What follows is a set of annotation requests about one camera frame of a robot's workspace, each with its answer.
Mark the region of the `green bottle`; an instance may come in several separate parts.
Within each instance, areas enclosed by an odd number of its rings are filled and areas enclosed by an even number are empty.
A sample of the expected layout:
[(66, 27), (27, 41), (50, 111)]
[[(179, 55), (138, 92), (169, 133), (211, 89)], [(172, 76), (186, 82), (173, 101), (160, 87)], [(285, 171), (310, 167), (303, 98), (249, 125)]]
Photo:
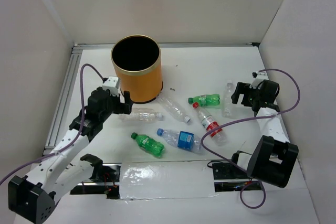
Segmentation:
[(164, 152), (164, 145), (145, 134), (133, 132), (131, 138), (136, 141), (138, 146), (156, 158), (161, 158)]
[(214, 107), (220, 105), (219, 94), (204, 94), (188, 98), (189, 104), (198, 103), (199, 106)]

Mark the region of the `clear bottle white cap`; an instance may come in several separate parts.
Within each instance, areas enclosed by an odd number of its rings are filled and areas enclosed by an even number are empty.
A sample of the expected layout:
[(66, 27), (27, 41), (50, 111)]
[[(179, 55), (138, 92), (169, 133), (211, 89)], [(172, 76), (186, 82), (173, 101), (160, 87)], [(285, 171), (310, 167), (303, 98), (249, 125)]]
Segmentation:
[(177, 121), (184, 122), (186, 124), (191, 123), (190, 116), (179, 103), (162, 94), (156, 97), (156, 99), (158, 103)]

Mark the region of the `blue label clear bottle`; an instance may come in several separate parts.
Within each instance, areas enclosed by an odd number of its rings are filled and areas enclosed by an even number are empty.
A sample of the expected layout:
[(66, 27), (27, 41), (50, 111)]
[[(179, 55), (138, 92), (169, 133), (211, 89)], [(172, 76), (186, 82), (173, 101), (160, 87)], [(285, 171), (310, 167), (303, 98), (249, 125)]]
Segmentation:
[(170, 146), (203, 155), (201, 139), (191, 132), (164, 130), (159, 128), (156, 134), (162, 137)]

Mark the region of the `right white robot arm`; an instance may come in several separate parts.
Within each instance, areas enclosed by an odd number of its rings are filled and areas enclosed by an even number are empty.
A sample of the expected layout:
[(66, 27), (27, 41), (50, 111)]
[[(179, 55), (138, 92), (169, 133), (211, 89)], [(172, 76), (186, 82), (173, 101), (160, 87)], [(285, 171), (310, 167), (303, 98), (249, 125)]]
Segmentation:
[(258, 120), (261, 139), (257, 144), (248, 166), (242, 160), (229, 165), (229, 172), (235, 178), (242, 177), (246, 172), (268, 184), (286, 187), (293, 170), (299, 149), (291, 144), (284, 134), (279, 110), (274, 101), (279, 93), (279, 84), (269, 80), (256, 79), (252, 84), (238, 82), (231, 96), (232, 103), (238, 103), (242, 94), (241, 104), (250, 107)]

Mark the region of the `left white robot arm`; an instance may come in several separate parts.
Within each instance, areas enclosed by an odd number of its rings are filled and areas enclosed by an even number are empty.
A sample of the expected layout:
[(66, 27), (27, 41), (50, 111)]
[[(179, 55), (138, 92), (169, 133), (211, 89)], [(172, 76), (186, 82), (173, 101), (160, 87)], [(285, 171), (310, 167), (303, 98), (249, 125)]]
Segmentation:
[(105, 168), (102, 159), (85, 154), (76, 158), (102, 130), (112, 114), (130, 114), (130, 93), (113, 95), (98, 87), (88, 98), (85, 111), (72, 121), (65, 136), (45, 158), (23, 177), (14, 176), (8, 183), (8, 207), (32, 223), (44, 223), (60, 199), (85, 180), (99, 181)]

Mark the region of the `orange cylindrical bin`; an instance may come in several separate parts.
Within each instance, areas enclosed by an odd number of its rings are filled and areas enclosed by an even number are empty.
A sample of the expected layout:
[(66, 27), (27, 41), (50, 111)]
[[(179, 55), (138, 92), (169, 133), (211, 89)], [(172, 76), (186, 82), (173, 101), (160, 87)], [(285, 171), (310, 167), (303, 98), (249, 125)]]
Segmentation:
[(149, 103), (163, 89), (161, 48), (145, 35), (122, 38), (111, 50), (115, 73), (123, 95), (128, 91), (134, 103)]

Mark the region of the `red label clear bottle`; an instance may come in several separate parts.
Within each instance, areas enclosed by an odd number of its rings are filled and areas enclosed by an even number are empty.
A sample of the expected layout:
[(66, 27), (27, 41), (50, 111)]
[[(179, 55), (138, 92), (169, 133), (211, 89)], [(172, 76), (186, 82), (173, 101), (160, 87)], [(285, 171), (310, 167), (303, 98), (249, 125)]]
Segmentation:
[[(207, 132), (219, 127), (218, 122), (215, 120), (212, 114), (205, 108), (201, 107), (198, 102), (194, 102), (192, 106), (200, 123)], [(227, 142), (227, 136), (223, 129), (212, 132), (210, 137), (218, 146), (223, 146)]]

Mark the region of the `white taped sheet front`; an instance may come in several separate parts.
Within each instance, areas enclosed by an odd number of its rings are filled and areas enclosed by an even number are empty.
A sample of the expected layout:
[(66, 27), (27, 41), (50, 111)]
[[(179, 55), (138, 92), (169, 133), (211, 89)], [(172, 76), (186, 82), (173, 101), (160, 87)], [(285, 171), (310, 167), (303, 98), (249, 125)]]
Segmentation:
[(124, 163), (120, 170), (122, 199), (208, 198), (216, 195), (206, 161)]

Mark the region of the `left aluminium rail frame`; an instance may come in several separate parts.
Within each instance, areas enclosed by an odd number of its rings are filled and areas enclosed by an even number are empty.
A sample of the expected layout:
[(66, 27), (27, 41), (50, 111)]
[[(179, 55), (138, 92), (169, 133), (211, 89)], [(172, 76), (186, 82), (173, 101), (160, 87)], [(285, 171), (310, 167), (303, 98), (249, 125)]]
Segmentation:
[(62, 136), (64, 129), (67, 129), (65, 122), (73, 88), (76, 82), (81, 55), (82, 49), (79, 46), (74, 46), (71, 52), (64, 82), (62, 84), (55, 114), (53, 116), (46, 144), (43, 150), (43, 156), (50, 153), (50, 151), (58, 144), (58, 140)]

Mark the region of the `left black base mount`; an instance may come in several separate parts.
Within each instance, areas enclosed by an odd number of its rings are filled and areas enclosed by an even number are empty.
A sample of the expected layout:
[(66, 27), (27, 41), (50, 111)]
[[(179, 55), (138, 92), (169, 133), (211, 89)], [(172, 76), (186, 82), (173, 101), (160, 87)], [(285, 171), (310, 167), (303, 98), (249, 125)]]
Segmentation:
[(121, 163), (105, 163), (98, 178), (85, 180), (76, 185), (71, 191), (71, 195), (100, 195), (106, 199), (119, 199)]

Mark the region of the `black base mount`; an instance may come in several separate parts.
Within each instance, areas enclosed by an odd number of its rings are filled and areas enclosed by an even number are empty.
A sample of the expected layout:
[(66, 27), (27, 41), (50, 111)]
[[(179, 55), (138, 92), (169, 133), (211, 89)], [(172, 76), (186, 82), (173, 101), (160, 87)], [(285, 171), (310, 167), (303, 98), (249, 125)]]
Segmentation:
[(215, 192), (241, 191), (252, 182), (247, 175), (228, 162), (210, 161), (207, 167), (213, 172)]
[(119, 199), (121, 163), (105, 163), (98, 178), (85, 180), (76, 185), (71, 191), (71, 195), (100, 195), (106, 199)]

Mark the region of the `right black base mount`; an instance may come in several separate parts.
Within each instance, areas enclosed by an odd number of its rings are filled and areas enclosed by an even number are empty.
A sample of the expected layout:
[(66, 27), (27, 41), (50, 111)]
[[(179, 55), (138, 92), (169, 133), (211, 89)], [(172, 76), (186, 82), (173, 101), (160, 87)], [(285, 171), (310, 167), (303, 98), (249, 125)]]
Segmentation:
[(241, 191), (252, 182), (247, 175), (228, 162), (210, 161), (207, 167), (213, 172), (215, 192)]

